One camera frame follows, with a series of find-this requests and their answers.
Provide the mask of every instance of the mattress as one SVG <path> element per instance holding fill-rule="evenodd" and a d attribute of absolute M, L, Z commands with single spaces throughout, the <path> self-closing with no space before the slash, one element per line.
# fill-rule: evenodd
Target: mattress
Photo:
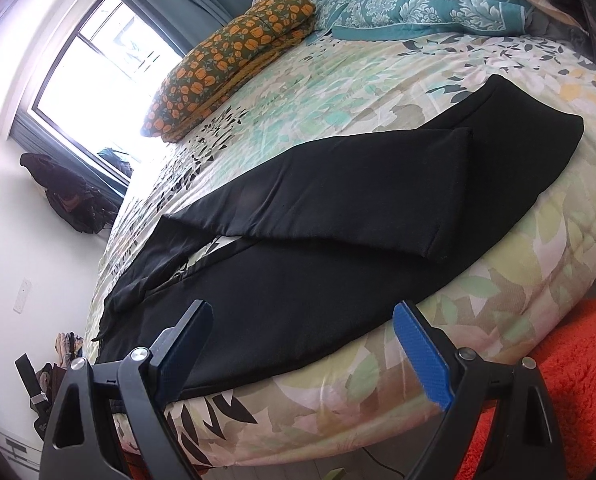
<path fill-rule="evenodd" d="M 526 355 L 596 276 L 596 65 L 567 44 L 541 38 L 437 34 L 302 44 L 169 146 L 162 160 L 140 167 L 100 263 L 85 356 L 95 359 L 91 339 L 105 296 L 160 215 L 307 140 L 416 128 L 492 74 L 581 115 L 585 133 L 568 167 L 524 218 L 419 307 L 458 347 L 504 363 Z M 216 240 L 192 260 L 227 242 Z M 191 462 L 213 466 L 331 456 L 402 433 L 437 412 L 391 322 L 300 370 L 166 408 Z M 126 417 L 115 418 L 123 447 L 136 450 Z"/>

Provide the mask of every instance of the light switch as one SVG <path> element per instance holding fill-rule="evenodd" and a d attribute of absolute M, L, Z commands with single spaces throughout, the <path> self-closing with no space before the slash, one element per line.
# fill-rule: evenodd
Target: light switch
<path fill-rule="evenodd" d="M 16 302 L 14 303 L 14 312 L 22 314 L 22 309 L 27 303 L 27 297 L 31 290 L 31 282 L 27 278 L 23 278 L 20 288 L 18 289 L 18 295 L 16 296 Z"/>

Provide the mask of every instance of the black trousers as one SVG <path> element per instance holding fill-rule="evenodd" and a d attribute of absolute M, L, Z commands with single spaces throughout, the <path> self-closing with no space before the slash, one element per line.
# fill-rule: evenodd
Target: black trousers
<path fill-rule="evenodd" d="M 149 346 L 197 298 L 212 304 L 214 329 L 183 398 L 323 358 L 492 248 L 566 167 L 583 129 L 492 76 L 418 130 L 292 148 L 161 219 L 105 300 L 98 361 Z M 216 234 L 244 238 L 166 282 Z"/>

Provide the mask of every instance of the bedsheet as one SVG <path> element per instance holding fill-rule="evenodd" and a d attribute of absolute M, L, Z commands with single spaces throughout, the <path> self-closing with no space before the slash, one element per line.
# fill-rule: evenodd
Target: bedsheet
<path fill-rule="evenodd" d="M 162 160 L 139 168 L 100 263 L 86 357 L 96 355 L 91 339 L 104 297 L 162 213 L 178 211 L 295 144 L 418 127 L 492 74 L 581 115 L 585 133 L 565 171 L 507 236 L 419 307 L 456 346 L 505 363 L 526 355 L 596 276 L 596 65 L 566 44 L 540 38 L 438 34 L 405 42 L 325 37 L 302 44 L 169 147 Z M 176 402 L 166 414 L 192 462 L 219 466 L 346 452 L 413 428 L 437 410 L 387 322 L 301 370 Z M 116 416 L 116 424 L 123 447 L 135 450 L 126 418 Z"/>

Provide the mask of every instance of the teal pillow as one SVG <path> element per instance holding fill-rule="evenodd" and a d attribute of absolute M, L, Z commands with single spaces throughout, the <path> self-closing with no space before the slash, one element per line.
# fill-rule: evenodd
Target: teal pillow
<path fill-rule="evenodd" d="M 331 29 L 339 40 L 411 40 L 437 32 L 519 36 L 526 0 L 352 0 Z"/>
<path fill-rule="evenodd" d="M 319 31 L 323 34 L 331 30 L 331 26 L 345 10 L 351 0 L 312 0 L 316 5 L 316 24 L 313 27 L 314 32 Z"/>

